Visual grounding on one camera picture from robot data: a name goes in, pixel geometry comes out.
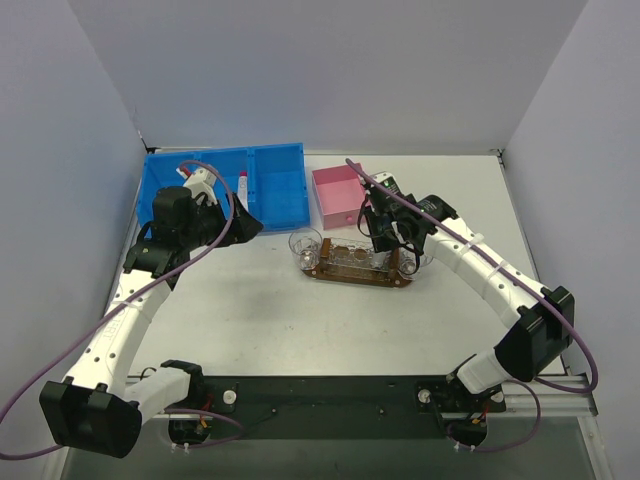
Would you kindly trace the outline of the white toothpaste red cap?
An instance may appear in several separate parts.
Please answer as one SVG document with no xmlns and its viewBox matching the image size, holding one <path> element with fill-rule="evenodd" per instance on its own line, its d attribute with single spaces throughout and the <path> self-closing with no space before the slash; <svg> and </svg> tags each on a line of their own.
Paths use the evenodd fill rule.
<svg viewBox="0 0 640 480">
<path fill-rule="evenodd" d="M 248 172 L 241 171 L 238 177 L 237 196 L 243 208 L 249 212 Z"/>
</svg>

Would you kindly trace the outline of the brown wooden tray holder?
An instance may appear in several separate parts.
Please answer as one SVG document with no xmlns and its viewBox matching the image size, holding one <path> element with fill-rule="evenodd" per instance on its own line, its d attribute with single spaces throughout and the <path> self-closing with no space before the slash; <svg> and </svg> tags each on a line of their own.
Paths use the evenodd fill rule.
<svg viewBox="0 0 640 480">
<path fill-rule="evenodd" d="M 324 238 L 318 265 L 313 270 L 300 270 L 316 280 L 384 288 L 404 288 L 413 281 L 403 279 L 398 272 L 398 249 L 391 251 L 385 269 L 372 267 L 373 252 L 373 246 L 366 242 Z"/>
</svg>

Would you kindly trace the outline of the white toothpaste blue cap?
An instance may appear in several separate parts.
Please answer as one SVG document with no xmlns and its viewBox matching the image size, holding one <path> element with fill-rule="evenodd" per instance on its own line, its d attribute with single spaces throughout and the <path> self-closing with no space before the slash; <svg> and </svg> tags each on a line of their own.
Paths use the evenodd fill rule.
<svg viewBox="0 0 640 480">
<path fill-rule="evenodd" d="M 371 265 L 375 269 L 385 269 L 388 267 L 392 252 L 382 251 L 371 254 Z"/>
</svg>

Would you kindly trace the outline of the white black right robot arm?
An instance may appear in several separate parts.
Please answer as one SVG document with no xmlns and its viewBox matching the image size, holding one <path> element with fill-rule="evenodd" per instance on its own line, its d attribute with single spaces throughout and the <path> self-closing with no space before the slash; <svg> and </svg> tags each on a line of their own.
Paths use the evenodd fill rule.
<svg viewBox="0 0 640 480">
<path fill-rule="evenodd" d="M 505 380 L 533 380 L 572 343 L 566 327 L 527 289 L 544 298 L 569 323 L 574 298 L 563 287 L 551 291 L 520 273 L 473 232 L 457 212 L 436 195 L 416 203 L 418 213 L 369 186 L 369 205 L 361 209 L 377 251 L 407 247 L 439 260 L 470 286 L 498 315 L 506 335 L 493 348 L 472 356 L 454 372 L 471 394 Z"/>
</svg>

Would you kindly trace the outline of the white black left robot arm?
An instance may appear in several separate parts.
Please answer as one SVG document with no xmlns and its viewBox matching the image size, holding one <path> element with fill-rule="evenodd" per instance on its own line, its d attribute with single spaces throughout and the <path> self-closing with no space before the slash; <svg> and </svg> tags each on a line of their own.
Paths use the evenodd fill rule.
<svg viewBox="0 0 640 480">
<path fill-rule="evenodd" d="M 41 390 L 39 403 L 57 445 L 123 458 L 156 414 L 209 404 L 194 363 L 168 360 L 136 385 L 126 381 L 153 317 L 192 265 L 192 251 L 243 244 L 262 231 L 236 194 L 228 200 L 231 210 L 224 212 L 207 192 L 183 186 L 157 192 L 153 216 L 126 254 L 107 322 L 65 378 Z"/>
</svg>

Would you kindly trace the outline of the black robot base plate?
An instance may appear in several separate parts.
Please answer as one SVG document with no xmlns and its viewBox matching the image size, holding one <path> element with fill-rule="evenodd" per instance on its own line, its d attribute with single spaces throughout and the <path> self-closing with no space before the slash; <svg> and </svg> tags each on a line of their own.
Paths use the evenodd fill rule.
<svg viewBox="0 0 640 480">
<path fill-rule="evenodd" d="M 176 444 L 239 436 L 247 440 L 414 440 L 486 432 L 488 413 L 503 413 L 502 391 L 467 393 L 444 375 L 207 376 L 200 415 L 172 415 Z"/>
</svg>

